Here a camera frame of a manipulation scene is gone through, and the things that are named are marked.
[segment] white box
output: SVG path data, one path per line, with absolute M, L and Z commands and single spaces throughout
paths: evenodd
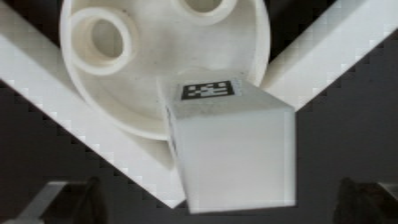
M 294 206 L 294 107 L 228 72 L 187 73 L 159 88 L 191 212 Z

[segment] qr-like tag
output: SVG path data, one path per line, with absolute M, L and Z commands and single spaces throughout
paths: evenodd
M 182 100 L 194 100 L 232 95 L 235 95 L 232 81 L 191 84 L 184 86 Z

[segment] diagonal white bar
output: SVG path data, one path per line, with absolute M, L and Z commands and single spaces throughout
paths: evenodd
M 0 79 L 153 196 L 176 207 L 185 193 L 168 144 L 128 135 L 104 121 L 79 96 L 59 48 L 2 0 Z
M 340 0 L 271 63 L 263 90 L 299 110 L 398 28 L 397 0 Z

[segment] dark background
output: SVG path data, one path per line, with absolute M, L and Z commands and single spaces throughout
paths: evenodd
M 61 0 L 8 1 L 59 43 Z M 335 1 L 269 0 L 272 58 Z M 294 208 L 191 216 L 169 209 L 0 82 L 0 222 L 47 181 L 98 176 L 111 223 L 333 223 L 343 177 L 398 182 L 398 32 L 297 113 Z

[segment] circular hole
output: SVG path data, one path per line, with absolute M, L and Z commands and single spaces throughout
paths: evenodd
M 223 0 L 185 0 L 191 8 L 198 12 L 210 12 L 221 5 Z
M 123 38 L 114 24 L 100 20 L 93 27 L 93 43 L 98 51 L 111 58 L 118 58 L 123 52 Z

